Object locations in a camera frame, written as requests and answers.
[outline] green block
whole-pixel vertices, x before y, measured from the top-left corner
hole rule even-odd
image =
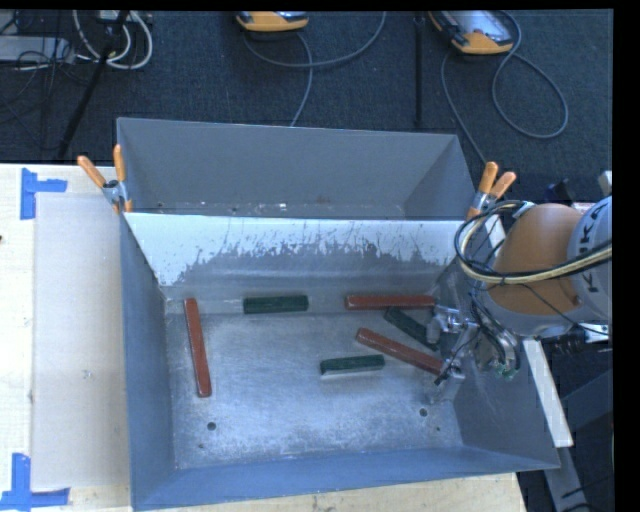
[[[366,372],[381,370],[383,367],[384,357],[381,355],[340,357],[322,361],[320,363],[320,373],[322,375],[332,375],[336,373]]]
[[[247,297],[242,303],[245,314],[258,313],[291,313],[309,309],[306,295],[289,295],[284,297]]]

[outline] wooden block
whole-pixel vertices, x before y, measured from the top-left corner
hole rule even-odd
[[[200,311],[196,299],[184,300],[184,313],[187,318],[187,330],[189,331],[189,344],[191,345],[191,357],[193,358],[193,370],[196,376],[198,396],[206,398],[211,396],[211,376],[209,363],[204,346],[204,335],[200,323]]]
[[[356,340],[367,347],[384,352],[391,357],[411,364],[421,370],[433,373],[434,375],[440,375],[442,371],[442,360],[386,338],[366,327],[358,329]]]

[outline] wire bundle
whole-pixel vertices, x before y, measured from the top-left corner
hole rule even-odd
[[[589,251],[571,258],[560,265],[555,265],[545,270],[535,272],[497,272],[486,261],[478,261],[467,255],[469,242],[475,233],[483,227],[489,218],[498,213],[521,208],[529,205],[526,201],[502,201],[492,208],[472,217],[456,231],[454,245],[460,266],[465,274],[478,281],[503,285],[503,284],[529,284],[536,281],[556,279],[583,272],[588,268],[598,265],[611,258],[611,240],[599,244]]]

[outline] cable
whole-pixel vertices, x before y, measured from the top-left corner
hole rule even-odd
[[[293,117],[293,121],[289,124],[289,126],[295,126],[295,124],[298,122],[298,118],[300,117],[300,114],[302,113],[302,110],[304,109],[305,104],[307,103],[307,99],[309,98],[309,93],[311,92],[311,83],[313,81],[313,69],[317,68],[317,67],[320,67],[320,66],[329,66],[329,65],[333,65],[333,64],[338,64],[340,62],[345,62],[345,61],[347,61],[349,59],[352,59],[352,58],[357,57],[358,55],[360,55],[367,48],[369,48],[369,46],[371,46],[373,44],[373,42],[378,38],[378,35],[382,31],[382,27],[384,27],[384,23],[385,23],[386,18],[387,18],[387,12],[383,11],[382,19],[380,20],[380,25],[378,25],[378,28],[376,29],[376,31],[373,34],[373,36],[369,39],[369,41],[367,41],[367,43],[365,43],[364,46],[362,46],[360,49],[358,49],[355,52],[350,53],[348,55],[344,55],[344,56],[338,57],[336,59],[326,60],[326,61],[322,61],[322,62],[313,62],[313,59],[311,57],[311,50],[309,49],[309,45],[307,44],[307,42],[305,41],[305,39],[302,37],[302,35],[299,32],[297,32],[296,35],[298,36],[298,39],[300,39],[300,41],[304,45],[305,51],[307,52],[307,57],[308,57],[308,62],[307,63],[279,62],[279,61],[276,61],[276,60],[269,59],[269,58],[265,57],[264,55],[258,53],[249,44],[249,36],[248,36],[248,34],[247,33],[244,34],[243,41],[244,41],[245,46],[247,47],[247,49],[251,53],[253,53],[259,59],[261,59],[261,60],[263,60],[265,62],[268,62],[269,64],[274,64],[276,66],[283,66],[283,67],[286,67],[286,68],[309,69],[309,78],[308,78],[308,81],[307,81],[307,88],[305,90],[304,97],[302,98],[302,102],[300,103],[300,106],[298,107],[298,111],[296,112],[295,116]]]
[[[508,12],[506,12],[506,11],[498,11],[498,12],[502,13],[504,16],[506,16],[511,21],[511,23],[513,24],[513,26],[516,29],[517,36],[515,38],[515,43],[513,44],[512,48],[507,52],[507,55],[504,57],[502,62],[500,62],[500,65],[498,66],[498,69],[496,70],[495,74],[493,75],[493,81],[492,81],[492,84],[491,84],[491,97],[492,97],[493,105],[495,106],[496,110],[498,111],[498,113],[500,114],[502,119],[509,126],[511,126],[514,130],[516,130],[517,132],[519,132],[519,133],[521,133],[521,134],[523,134],[523,135],[525,135],[527,137],[534,138],[534,139],[551,139],[551,138],[557,137],[558,135],[560,135],[565,130],[565,128],[567,127],[567,124],[569,122],[569,107],[567,105],[567,102],[564,99],[564,96],[562,95],[562,92],[560,91],[558,86],[553,82],[553,80],[551,78],[549,78],[549,76],[547,74],[545,74],[533,62],[531,62],[530,60],[528,60],[525,57],[522,57],[522,56],[520,56],[520,55],[518,55],[516,53],[516,50],[518,49],[518,47],[520,46],[520,43],[522,42],[522,32],[520,30],[520,25],[518,25],[518,22],[515,20],[515,18],[513,16],[511,16],[511,14],[509,14]],[[469,142],[473,146],[473,149],[477,153],[477,155],[480,158],[480,160],[483,163],[486,163],[487,160],[485,159],[484,155],[482,154],[482,151],[480,151],[480,148],[478,147],[476,141],[471,136],[471,134],[469,133],[469,130],[467,129],[465,123],[463,122],[462,118],[460,117],[460,114],[458,113],[458,110],[456,109],[455,105],[453,104],[453,100],[451,99],[451,95],[449,94],[449,90],[447,88],[447,81],[446,81],[446,78],[445,78],[445,71],[444,70],[445,70],[445,65],[446,65],[447,61],[449,60],[449,57],[452,55],[452,53],[453,53],[453,50],[450,49],[449,52],[442,59],[442,64],[440,66],[440,81],[442,83],[442,87],[444,89],[444,93],[445,93],[445,96],[447,98],[447,102],[449,103],[449,106],[451,107],[451,110],[453,111],[453,114],[456,117],[460,128],[462,129],[462,131],[464,132],[465,136],[467,137],[467,139],[469,140]],[[560,98],[560,102],[562,103],[563,117],[564,118],[563,118],[563,121],[562,121],[560,127],[557,130],[555,130],[554,132],[547,133],[547,134],[541,134],[541,133],[530,132],[528,130],[525,130],[524,128],[521,128],[520,126],[516,125],[513,121],[511,121],[511,119],[509,119],[507,117],[507,115],[505,114],[504,110],[502,109],[502,107],[498,103],[498,98],[497,98],[498,95],[497,95],[497,92],[496,92],[496,85],[498,83],[498,77],[500,76],[500,73],[504,69],[504,66],[513,57],[516,57],[516,58],[520,59],[525,64],[528,64],[534,71],[538,72],[551,85],[551,87],[553,88],[555,93]]]
[[[13,14],[11,15],[11,19],[7,21],[2,27],[0,27],[0,35],[4,34],[4,31],[7,30],[11,25],[16,24],[16,9],[13,10]]]
[[[256,57],[258,57],[259,59],[262,59],[265,62],[268,62],[270,64],[275,64],[277,66],[284,66],[284,67],[288,67],[288,68],[298,68],[298,69],[299,68],[317,68],[317,67],[320,67],[320,66],[331,66],[333,64],[339,64],[340,62],[345,62],[345,61],[347,61],[349,59],[353,59],[354,57],[357,57],[362,52],[364,52],[367,48],[369,48],[369,46],[371,46],[375,42],[375,40],[378,38],[378,35],[380,35],[380,32],[382,31],[382,27],[384,27],[384,23],[385,23],[386,18],[387,18],[387,11],[383,11],[382,12],[382,19],[380,20],[380,25],[378,25],[378,28],[376,29],[376,31],[373,34],[373,36],[371,37],[371,39],[369,39],[369,41],[367,41],[365,43],[365,45],[362,46],[360,49],[358,49],[355,52],[350,53],[348,55],[344,55],[342,57],[338,57],[338,58],[331,59],[331,60],[325,60],[325,61],[321,61],[321,62],[293,63],[293,62],[280,62],[280,61],[277,61],[277,60],[269,59],[269,58],[265,57],[264,55],[261,55],[260,53],[258,53],[249,44],[248,37],[247,37],[246,34],[245,34],[245,38],[244,38],[244,44],[249,49],[249,51],[251,53],[253,53]]]
[[[311,49],[309,48],[309,45],[307,44],[307,42],[304,40],[304,38],[302,37],[302,35],[298,32],[296,34],[298,36],[298,39],[300,39],[300,41],[302,41],[302,44],[304,45],[304,49],[307,52],[307,56],[309,57],[309,65],[311,65],[313,63],[313,57],[311,56]],[[300,114],[302,113],[302,110],[304,109],[305,104],[307,103],[307,99],[309,98],[309,93],[311,92],[311,83],[313,82],[313,67],[309,67],[309,78],[307,79],[307,89],[304,92],[304,96],[302,98],[302,102],[300,103],[300,106],[298,107],[298,111],[296,112],[296,115],[293,116],[293,120],[291,121],[291,124],[289,126],[295,126],[295,124],[298,122],[298,118],[300,117]]]
[[[78,35],[80,36],[80,40],[82,41],[82,44],[89,51],[89,53],[91,53],[91,55],[93,55],[94,58],[87,57],[86,55],[80,55],[80,54],[78,54],[77,57],[80,58],[80,59],[84,59],[84,60],[90,60],[92,62],[98,62],[100,60],[100,53],[98,53],[95,50],[95,48],[93,48],[93,46],[91,46],[91,44],[89,43],[87,37],[85,36],[84,32],[82,31],[82,27],[80,26],[80,20],[78,18],[78,10],[77,9],[72,9],[71,16],[73,18],[73,22],[74,22],[75,28],[78,31]],[[146,55],[144,56],[144,58],[140,62],[137,62],[135,64],[120,64],[118,62],[118,61],[122,60],[129,53],[129,51],[131,49],[131,34],[129,32],[129,29],[127,29],[127,27],[125,25],[123,25],[122,31],[124,32],[125,37],[127,39],[127,42],[125,44],[125,49],[122,52],[120,52],[120,54],[115,55],[115,56],[110,57],[109,59],[107,59],[107,65],[109,67],[114,68],[114,69],[120,69],[120,70],[140,69],[143,66],[147,65],[149,60],[151,60],[151,56],[153,55],[153,37],[151,36],[151,31],[149,30],[149,27],[147,26],[147,24],[144,22],[144,20],[140,17],[140,15],[136,11],[131,11],[129,13],[129,16],[133,19],[133,21],[135,21],[138,25],[140,25],[140,27],[142,28],[142,30],[143,30],[143,32],[145,34],[145,37],[146,37],[146,40],[147,40],[147,47],[148,47],[147,53],[146,53]]]
[[[458,228],[454,245],[457,256],[460,260],[462,270],[468,276],[478,281],[493,284],[523,284],[546,279],[554,279],[558,277],[568,276],[586,270],[589,267],[603,263],[611,258],[612,246],[611,241],[600,244],[589,251],[585,251],[578,256],[554,267],[535,271],[535,272],[504,272],[499,273],[493,269],[487,269],[486,265],[481,262],[475,262],[465,256],[465,249],[473,234],[486,223],[486,220],[498,211],[521,207],[524,201],[503,201],[496,203],[492,208],[473,217],[463,223]]]

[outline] black cable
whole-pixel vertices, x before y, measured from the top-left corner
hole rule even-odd
[[[433,383],[438,386],[444,379],[446,379],[449,375],[449,372],[451,371],[451,367],[453,366],[453,362],[456,360],[456,357],[458,357],[458,354],[460,353],[460,351],[464,348],[469,346],[473,341],[475,341],[475,339],[480,335],[480,330],[477,330],[474,335],[471,337],[471,339],[465,341],[462,345],[460,345],[456,351],[453,353],[453,355],[451,356],[450,360],[449,360],[449,364],[447,365],[447,367],[440,372],[440,375],[438,375],[438,377],[433,381]]]
[[[542,295],[540,295],[537,291],[535,291],[528,284],[521,283],[521,284],[519,284],[519,286],[524,286],[527,290],[529,290],[531,293],[533,293],[541,302],[543,302],[547,307],[549,307],[554,313],[560,315],[567,322],[571,323],[573,327],[580,327],[581,329],[584,329],[585,331],[593,332],[595,334],[602,334],[602,332],[598,331],[597,329],[591,329],[590,327],[585,327],[584,325],[580,325],[580,324],[576,323],[575,320],[573,320],[573,319],[569,318],[567,315],[565,315],[562,311],[560,311],[558,308],[556,308],[553,304],[551,304],[548,300],[546,300]]]
[[[2,28],[0,28],[0,35],[4,34],[4,31],[7,30],[11,25],[16,24],[16,10],[13,10],[13,14],[11,15],[11,19],[7,21]]]
[[[312,59],[312,56],[311,56],[311,50],[309,49],[309,45],[307,44],[307,42],[305,41],[305,39],[302,37],[302,35],[299,32],[297,32],[296,35],[298,36],[298,39],[300,39],[300,41],[304,45],[305,51],[307,53],[308,62],[306,62],[306,63],[280,62],[280,61],[272,60],[272,59],[269,59],[269,58],[265,57],[264,55],[258,53],[249,44],[249,35],[248,35],[247,32],[245,32],[244,38],[243,38],[245,46],[248,48],[248,50],[251,53],[253,53],[259,59],[261,59],[261,60],[263,60],[265,62],[268,62],[269,64],[275,64],[277,66],[283,66],[283,67],[287,67],[287,68],[309,69],[309,77],[308,77],[307,88],[305,90],[304,97],[302,99],[302,102],[300,103],[300,106],[298,107],[298,111],[296,112],[296,114],[295,114],[295,116],[293,118],[293,121],[290,123],[289,126],[295,126],[295,124],[298,121],[298,118],[300,117],[300,114],[302,113],[302,110],[304,109],[305,104],[307,103],[307,99],[308,99],[309,93],[311,91],[311,83],[313,81],[313,69],[317,68],[317,67],[320,67],[320,66],[329,66],[329,65],[345,62],[345,61],[347,61],[349,59],[352,59],[352,58],[357,57],[358,55],[360,55],[367,48],[369,48],[369,46],[371,46],[373,44],[373,42],[378,38],[378,35],[382,31],[382,27],[384,26],[386,17],[387,17],[387,12],[384,11],[382,13],[382,20],[380,21],[380,25],[378,26],[378,28],[377,28],[376,32],[374,33],[374,35],[369,39],[369,41],[367,41],[367,43],[364,46],[360,47],[358,50],[356,50],[355,52],[350,53],[348,55],[344,55],[344,56],[338,57],[336,59],[326,60],[326,61],[322,61],[322,62],[313,62],[313,59]]]
[[[250,44],[248,41],[248,36],[245,34],[245,38],[244,38],[244,44],[246,45],[246,47],[249,49],[249,51],[251,53],[253,53],[256,57],[258,57],[259,59],[264,60],[265,62],[269,62],[270,64],[275,64],[277,66],[284,66],[287,68],[317,68],[320,66],[331,66],[334,64],[339,64],[341,62],[346,62],[347,60],[353,59],[354,57],[357,57],[358,55],[360,55],[362,52],[364,52],[367,48],[369,48],[369,46],[371,46],[375,40],[378,38],[378,35],[380,35],[380,32],[382,31],[382,27],[384,27],[384,23],[385,20],[387,18],[387,11],[383,11],[382,12],[382,19],[380,20],[380,25],[378,25],[378,28],[376,29],[375,33],[373,34],[373,36],[371,37],[371,39],[369,39],[369,41],[367,41],[364,46],[360,47],[358,50],[356,50],[353,53],[350,53],[348,55],[344,55],[342,57],[338,57],[335,59],[330,59],[330,60],[325,60],[325,61],[321,61],[321,62],[312,62],[312,63],[293,63],[293,62],[280,62],[277,60],[272,60],[269,59],[267,57],[265,57],[264,55],[261,55],[260,53],[258,53]]]
[[[533,62],[531,62],[530,60],[528,60],[525,57],[522,57],[522,56],[520,56],[520,55],[518,55],[516,53],[516,50],[518,49],[518,47],[520,46],[520,43],[522,42],[522,32],[520,30],[520,25],[515,20],[515,18],[513,16],[511,16],[511,14],[509,14],[508,12],[506,12],[506,11],[498,11],[498,12],[500,12],[501,14],[506,16],[511,21],[511,23],[513,24],[513,26],[516,29],[517,36],[515,38],[515,42],[514,42],[513,46],[507,52],[506,56],[502,59],[502,61],[500,62],[499,66],[498,66],[498,69],[496,70],[495,74],[493,75],[493,81],[492,81],[492,84],[491,84],[491,97],[492,97],[492,100],[493,100],[493,104],[494,104],[496,110],[498,111],[498,114],[500,114],[500,116],[502,117],[502,119],[509,126],[511,126],[511,128],[513,128],[517,132],[519,132],[519,133],[521,133],[521,134],[523,134],[523,135],[525,135],[527,137],[534,138],[534,139],[551,139],[551,138],[557,137],[558,135],[560,135],[565,130],[565,128],[567,127],[567,124],[569,122],[569,107],[567,105],[567,102],[564,99],[564,96],[562,95],[562,92],[560,91],[558,86],[553,82],[553,80],[551,78],[549,78],[549,76],[547,74],[545,74]],[[442,88],[443,88],[445,96],[447,98],[447,102],[449,103],[449,106],[451,107],[451,110],[453,111],[453,114],[456,117],[460,128],[462,129],[462,131],[464,132],[465,136],[467,137],[467,139],[469,140],[469,142],[473,146],[473,149],[477,153],[477,155],[480,158],[480,160],[482,161],[482,163],[486,163],[487,160],[485,159],[484,155],[482,154],[482,151],[480,151],[480,148],[478,147],[476,141],[471,136],[471,134],[469,133],[469,130],[467,129],[467,127],[464,124],[462,118],[460,117],[460,114],[458,113],[458,110],[456,109],[456,107],[455,107],[455,105],[453,103],[453,100],[451,99],[451,95],[449,94],[449,90],[447,88],[447,81],[446,81],[446,78],[445,78],[445,65],[446,65],[447,61],[449,60],[450,56],[452,55],[452,53],[453,53],[453,49],[450,49],[449,52],[442,59],[442,64],[440,65],[440,81],[442,83]],[[534,71],[538,72],[551,85],[551,87],[553,88],[555,93],[560,98],[560,102],[562,103],[562,109],[563,109],[563,120],[562,120],[562,123],[561,123],[560,127],[557,130],[555,130],[555,131],[553,131],[551,133],[547,133],[547,134],[530,132],[530,131],[525,130],[525,129],[521,128],[520,126],[516,125],[513,121],[511,121],[511,119],[509,119],[507,117],[507,115],[502,110],[502,107],[498,103],[496,85],[498,83],[498,77],[500,76],[500,73],[504,69],[504,66],[513,57],[516,57],[516,58],[520,59],[522,62],[524,62],[525,64],[529,65]]]
[[[515,208],[518,206],[522,206],[526,204],[525,201],[502,201],[500,203],[496,203],[492,208],[489,208],[488,210],[476,215],[475,217],[472,217],[471,219],[465,221],[457,230],[455,236],[454,236],[454,248],[456,251],[456,255],[458,256],[458,258],[464,262],[467,267],[471,268],[472,270],[474,270],[477,273],[483,273],[486,276],[489,277],[499,277],[501,279],[506,279],[506,278],[511,278],[511,277],[534,277],[535,275],[542,273],[542,272],[549,272],[549,271],[555,271],[555,270],[560,270],[563,267],[566,267],[568,265],[573,265],[576,263],[579,263],[580,261],[583,261],[585,259],[587,259],[588,257],[592,256],[593,254],[598,253],[599,251],[601,251],[602,249],[607,248],[608,246],[610,246],[612,244],[611,240],[607,240],[603,243],[600,243],[594,247],[592,247],[591,249],[589,249],[588,251],[585,251],[583,253],[580,253],[576,256],[574,256],[573,258],[558,264],[558,265],[554,265],[552,267],[546,268],[542,271],[517,271],[517,272],[497,272],[492,268],[487,268],[487,265],[483,262],[478,262],[472,259],[469,259],[468,257],[466,257],[462,251],[462,248],[460,247],[460,237],[462,235],[462,233],[465,231],[465,229],[472,223],[477,222],[479,219],[482,219],[483,224],[487,222],[487,220],[489,219],[489,217],[491,217],[492,215],[496,214],[498,211],[503,210],[505,208]],[[559,279],[561,277],[567,277],[570,275],[574,275],[577,273],[581,273],[584,272],[585,270],[589,269],[589,268],[593,268],[595,266],[601,265],[603,263],[605,263],[606,261],[608,261],[610,258],[607,258],[605,260],[602,261],[597,261],[594,263],[591,263],[589,265],[585,265],[584,267],[580,267],[578,269],[575,270],[570,270],[567,272],[564,272],[560,275],[554,276],[552,278],[547,278],[547,279]]]

